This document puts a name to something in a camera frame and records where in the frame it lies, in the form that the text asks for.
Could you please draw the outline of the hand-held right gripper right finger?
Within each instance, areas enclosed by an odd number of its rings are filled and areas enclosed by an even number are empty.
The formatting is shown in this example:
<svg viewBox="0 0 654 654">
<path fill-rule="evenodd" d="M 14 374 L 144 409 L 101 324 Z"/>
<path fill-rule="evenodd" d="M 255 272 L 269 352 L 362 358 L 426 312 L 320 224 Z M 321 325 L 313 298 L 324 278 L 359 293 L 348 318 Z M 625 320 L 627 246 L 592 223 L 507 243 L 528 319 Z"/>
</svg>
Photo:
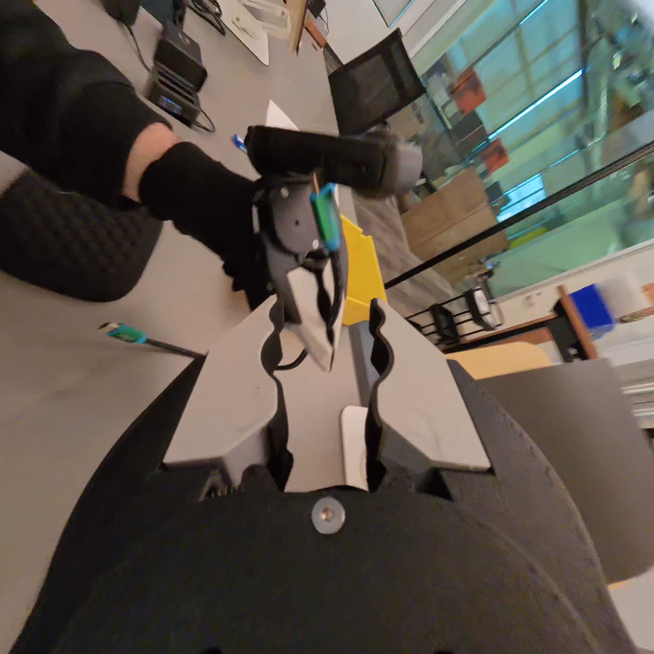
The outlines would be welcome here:
<svg viewBox="0 0 654 654">
<path fill-rule="evenodd" d="M 446 356 L 383 299 L 370 304 L 369 329 L 378 375 L 364 432 L 369 491 L 394 471 L 418 485 L 433 470 L 491 471 Z"/>
</svg>

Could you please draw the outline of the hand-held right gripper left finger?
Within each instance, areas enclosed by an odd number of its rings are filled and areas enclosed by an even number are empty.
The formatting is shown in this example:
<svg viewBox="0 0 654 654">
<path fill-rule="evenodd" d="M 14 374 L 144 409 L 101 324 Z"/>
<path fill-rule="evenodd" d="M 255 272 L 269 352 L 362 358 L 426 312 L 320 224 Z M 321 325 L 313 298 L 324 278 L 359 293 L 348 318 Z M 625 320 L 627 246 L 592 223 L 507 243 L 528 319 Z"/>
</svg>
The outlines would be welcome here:
<svg viewBox="0 0 654 654">
<path fill-rule="evenodd" d="M 279 490 L 290 478 L 289 423 L 275 377 L 281 362 L 282 303 L 269 297 L 208 350 L 168 446 L 167 467 L 212 466 L 227 486 L 265 467 Z"/>
</svg>

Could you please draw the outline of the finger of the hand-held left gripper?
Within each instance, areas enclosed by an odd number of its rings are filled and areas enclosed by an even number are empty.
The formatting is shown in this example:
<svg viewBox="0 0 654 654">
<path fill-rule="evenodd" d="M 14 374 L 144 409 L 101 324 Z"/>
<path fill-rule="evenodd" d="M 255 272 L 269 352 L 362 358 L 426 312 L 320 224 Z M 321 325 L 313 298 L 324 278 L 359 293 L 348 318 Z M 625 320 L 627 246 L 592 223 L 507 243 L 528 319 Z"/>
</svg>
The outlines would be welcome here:
<svg viewBox="0 0 654 654">
<path fill-rule="evenodd" d="M 339 322 L 332 328 L 333 337 L 328 337 L 326 322 L 318 307 L 320 289 L 314 273 L 299 267 L 287 274 L 287 280 L 299 315 L 299 323 L 290 329 L 303 341 L 315 363 L 329 373 L 339 345 Z"/>
<path fill-rule="evenodd" d="M 333 292 L 328 299 L 325 318 L 326 336 L 330 344 L 331 358 L 338 346 L 348 282 L 348 252 L 339 215 L 326 215 L 324 218 L 324 249 L 331 270 Z"/>
</svg>

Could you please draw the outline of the braided hdmi cable green plug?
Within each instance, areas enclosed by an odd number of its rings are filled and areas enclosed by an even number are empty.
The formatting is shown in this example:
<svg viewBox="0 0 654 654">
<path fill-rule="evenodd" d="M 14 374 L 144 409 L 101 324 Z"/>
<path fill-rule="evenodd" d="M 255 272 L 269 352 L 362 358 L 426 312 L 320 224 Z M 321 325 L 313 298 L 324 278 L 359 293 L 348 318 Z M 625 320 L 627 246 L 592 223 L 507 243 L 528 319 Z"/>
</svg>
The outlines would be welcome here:
<svg viewBox="0 0 654 654">
<path fill-rule="evenodd" d="M 347 291 L 348 256 L 335 187 L 282 185 L 271 200 L 274 245 L 269 271 L 289 327 L 330 372 Z"/>
<path fill-rule="evenodd" d="M 186 358 L 203 358 L 206 355 L 188 348 L 179 347 L 167 342 L 149 337 L 144 331 L 124 323 L 102 323 L 98 328 L 110 338 L 117 339 L 130 345 L 139 345 L 155 348 L 165 353 L 184 356 Z"/>
</svg>

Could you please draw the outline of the person's left forearm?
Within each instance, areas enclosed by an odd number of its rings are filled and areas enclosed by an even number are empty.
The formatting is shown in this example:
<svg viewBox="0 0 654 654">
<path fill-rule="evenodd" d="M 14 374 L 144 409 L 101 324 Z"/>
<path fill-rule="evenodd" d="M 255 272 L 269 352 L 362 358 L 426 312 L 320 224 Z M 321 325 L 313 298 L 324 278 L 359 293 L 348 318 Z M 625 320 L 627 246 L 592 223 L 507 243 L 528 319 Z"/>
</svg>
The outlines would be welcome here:
<svg viewBox="0 0 654 654">
<path fill-rule="evenodd" d="M 62 190 L 141 203 L 170 125 L 96 52 L 72 46 L 32 1 L 1 2 L 1 151 Z"/>
</svg>

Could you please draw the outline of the person's left hand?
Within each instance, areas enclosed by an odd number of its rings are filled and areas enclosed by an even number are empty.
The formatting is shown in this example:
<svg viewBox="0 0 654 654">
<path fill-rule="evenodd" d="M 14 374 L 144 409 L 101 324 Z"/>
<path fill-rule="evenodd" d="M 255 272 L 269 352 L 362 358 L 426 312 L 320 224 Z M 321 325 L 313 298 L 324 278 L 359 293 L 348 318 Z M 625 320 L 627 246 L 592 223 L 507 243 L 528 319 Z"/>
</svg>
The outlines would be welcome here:
<svg viewBox="0 0 654 654">
<path fill-rule="evenodd" d="M 187 142 L 152 162 L 139 183 L 141 203 L 150 215 L 172 222 L 180 233 L 214 252 L 232 279 L 233 291 L 245 293 L 251 310 L 272 293 L 254 231 L 256 191 L 255 182 Z"/>
</svg>

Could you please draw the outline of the yellow plastic bin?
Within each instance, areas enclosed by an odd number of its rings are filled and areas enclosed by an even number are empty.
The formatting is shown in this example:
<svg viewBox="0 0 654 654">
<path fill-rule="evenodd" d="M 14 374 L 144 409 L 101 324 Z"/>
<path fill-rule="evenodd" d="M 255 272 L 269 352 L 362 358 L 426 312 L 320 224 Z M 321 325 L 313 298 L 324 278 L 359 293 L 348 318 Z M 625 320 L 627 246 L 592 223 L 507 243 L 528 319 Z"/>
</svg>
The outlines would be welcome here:
<svg viewBox="0 0 654 654">
<path fill-rule="evenodd" d="M 377 250 L 372 236 L 345 216 L 341 216 L 348 253 L 348 278 L 343 324 L 366 322 L 373 299 L 387 301 Z"/>
</svg>

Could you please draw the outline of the black office chair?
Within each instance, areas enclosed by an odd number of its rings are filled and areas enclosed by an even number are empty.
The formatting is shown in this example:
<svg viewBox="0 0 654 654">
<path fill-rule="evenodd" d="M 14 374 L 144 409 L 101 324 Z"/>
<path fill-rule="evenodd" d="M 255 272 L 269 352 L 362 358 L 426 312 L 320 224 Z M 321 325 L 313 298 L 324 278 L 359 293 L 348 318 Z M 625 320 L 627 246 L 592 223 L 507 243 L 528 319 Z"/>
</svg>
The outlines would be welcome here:
<svg viewBox="0 0 654 654">
<path fill-rule="evenodd" d="M 339 135 L 361 135 L 426 93 L 395 29 L 328 75 Z"/>
</svg>

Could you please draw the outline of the black equipment cart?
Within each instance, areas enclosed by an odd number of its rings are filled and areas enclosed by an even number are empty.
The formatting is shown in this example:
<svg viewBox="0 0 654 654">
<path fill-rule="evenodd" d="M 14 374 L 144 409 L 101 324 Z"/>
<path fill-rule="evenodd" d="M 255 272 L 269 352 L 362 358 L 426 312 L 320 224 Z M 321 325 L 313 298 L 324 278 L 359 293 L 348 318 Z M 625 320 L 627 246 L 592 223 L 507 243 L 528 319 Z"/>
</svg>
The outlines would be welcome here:
<svg viewBox="0 0 654 654">
<path fill-rule="evenodd" d="M 462 294 L 433 303 L 405 320 L 441 350 L 458 347 L 464 338 L 499 329 L 504 323 L 503 313 L 489 286 L 495 269 L 493 263 L 484 263 Z"/>
</svg>

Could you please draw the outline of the wooden board white stand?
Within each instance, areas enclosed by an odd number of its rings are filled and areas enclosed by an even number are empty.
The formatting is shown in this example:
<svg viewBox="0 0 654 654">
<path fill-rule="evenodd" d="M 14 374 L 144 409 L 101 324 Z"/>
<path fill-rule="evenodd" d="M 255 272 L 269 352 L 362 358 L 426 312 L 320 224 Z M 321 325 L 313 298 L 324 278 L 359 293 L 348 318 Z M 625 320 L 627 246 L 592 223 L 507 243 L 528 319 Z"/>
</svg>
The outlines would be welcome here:
<svg viewBox="0 0 654 654">
<path fill-rule="evenodd" d="M 264 65 L 269 65 L 269 42 L 278 41 L 292 54 L 303 43 L 321 51 L 326 32 L 308 12 L 308 1 L 219 1 L 222 22 Z"/>
<path fill-rule="evenodd" d="M 454 360 L 524 428 L 587 526 L 609 583 L 653 568 L 653 446 L 603 360 L 486 374 L 491 354 Z"/>
</svg>

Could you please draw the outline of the black power station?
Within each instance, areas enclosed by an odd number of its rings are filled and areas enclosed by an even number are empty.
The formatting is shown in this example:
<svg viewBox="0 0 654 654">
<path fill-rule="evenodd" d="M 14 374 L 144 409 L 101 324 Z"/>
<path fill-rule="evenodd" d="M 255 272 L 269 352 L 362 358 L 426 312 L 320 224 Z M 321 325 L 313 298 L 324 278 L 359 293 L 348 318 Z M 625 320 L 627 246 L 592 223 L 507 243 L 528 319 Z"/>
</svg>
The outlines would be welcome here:
<svg viewBox="0 0 654 654">
<path fill-rule="evenodd" d="M 200 46 L 171 20 L 161 29 L 145 89 L 147 101 L 187 127 L 198 127 L 207 79 Z"/>
</svg>

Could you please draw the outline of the black floor pole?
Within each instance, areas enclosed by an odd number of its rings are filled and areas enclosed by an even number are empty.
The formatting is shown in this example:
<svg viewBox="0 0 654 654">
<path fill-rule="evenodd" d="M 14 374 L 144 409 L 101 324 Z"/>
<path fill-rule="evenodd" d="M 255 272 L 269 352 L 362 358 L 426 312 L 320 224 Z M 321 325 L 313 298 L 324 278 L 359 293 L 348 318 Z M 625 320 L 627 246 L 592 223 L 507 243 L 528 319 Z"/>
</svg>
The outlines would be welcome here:
<svg viewBox="0 0 654 654">
<path fill-rule="evenodd" d="M 425 262 L 412 267 L 411 269 L 404 272 L 403 274 L 396 276 L 395 278 L 391 279 L 389 282 L 386 282 L 384 288 L 386 290 L 389 290 L 401 283 L 408 281 L 409 279 L 412 279 L 413 277 L 425 272 L 429 268 L 432 268 L 448 260 L 449 258 L 454 257 L 455 255 L 463 252 L 464 250 L 472 248 L 474 245 L 478 244 L 479 242 L 485 241 L 490 237 L 494 236 L 495 234 L 498 234 L 503 230 L 511 228 L 514 225 L 525 221 L 531 216 L 539 212 L 542 212 L 546 208 L 550 208 L 551 206 L 560 203 L 562 200 L 565 200 L 568 197 L 575 195 L 581 192 L 582 190 L 597 184 L 598 182 L 608 178 L 614 173 L 617 173 L 627 168 L 628 166 L 636 163 L 637 161 L 639 161 L 640 159 L 646 156 L 649 156 L 652 153 L 653 153 L 653 140 L 650 140 L 647 143 L 643 143 L 638 147 L 634 147 L 629 151 L 624 151 L 622 156 L 615 157 L 602 168 L 590 173 L 589 175 L 577 181 L 574 181 L 568 186 L 562 188 L 560 191 L 552 194 L 551 196 L 546 197 L 544 200 L 541 200 L 535 203 L 534 205 L 531 205 L 530 207 L 522 210 L 521 212 L 514 215 L 513 217 L 507 218 L 502 222 L 492 225 L 486 230 L 483 230 L 482 232 L 479 232 L 474 236 L 471 236 L 470 238 L 462 241 L 461 243 L 458 243 L 452 246 L 451 248 L 448 248 L 447 250 L 444 250 L 443 252 L 433 257 L 430 257 Z"/>
</svg>

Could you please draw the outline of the blue plastic bin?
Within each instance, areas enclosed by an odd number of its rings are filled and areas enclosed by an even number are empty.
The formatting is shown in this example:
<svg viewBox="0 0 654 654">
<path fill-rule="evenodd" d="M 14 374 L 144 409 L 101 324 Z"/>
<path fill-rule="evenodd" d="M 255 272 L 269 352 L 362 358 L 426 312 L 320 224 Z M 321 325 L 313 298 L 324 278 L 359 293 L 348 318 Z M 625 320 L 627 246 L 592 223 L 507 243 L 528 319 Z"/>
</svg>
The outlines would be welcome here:
<svg viewBox="0 0 654 654">
<path fill-rule="evenodd" d="M 593 340 L 601 339 L 616 327 L 616 320 L 597 284 L 570 293 L 570 299 Z"/>
</svg>

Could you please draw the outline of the black quilted garment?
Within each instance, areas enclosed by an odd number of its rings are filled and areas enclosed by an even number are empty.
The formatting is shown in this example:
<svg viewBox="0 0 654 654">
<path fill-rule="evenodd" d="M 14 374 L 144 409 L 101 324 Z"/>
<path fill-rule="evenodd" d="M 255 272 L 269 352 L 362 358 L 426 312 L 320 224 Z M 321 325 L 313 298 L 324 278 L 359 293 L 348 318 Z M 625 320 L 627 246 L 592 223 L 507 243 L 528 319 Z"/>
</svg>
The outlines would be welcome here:
<svg viewBox="0 0 654 654">
<path fill-rule="evenodd" d="M 141 279 L 163 224 L 113 209 L 32 171 L 1 196 L 1 271 L 73 299 L 109 303 Z"/>
</svg>

